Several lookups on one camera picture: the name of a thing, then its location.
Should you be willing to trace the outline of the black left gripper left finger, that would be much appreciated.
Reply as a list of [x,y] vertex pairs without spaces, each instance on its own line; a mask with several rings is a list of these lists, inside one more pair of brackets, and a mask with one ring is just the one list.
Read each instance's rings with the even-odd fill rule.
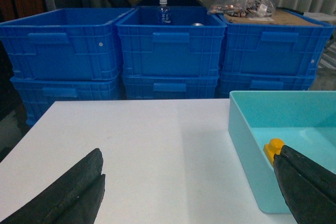
[[105,192],[102,168],[95,148],[1,223],[94,223]]

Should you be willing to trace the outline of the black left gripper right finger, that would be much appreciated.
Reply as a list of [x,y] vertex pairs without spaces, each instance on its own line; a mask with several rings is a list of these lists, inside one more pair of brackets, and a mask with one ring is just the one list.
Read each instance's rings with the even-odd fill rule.
[[281,194],[297,223],[335,223],[335,174],[284,145],[274,155]]

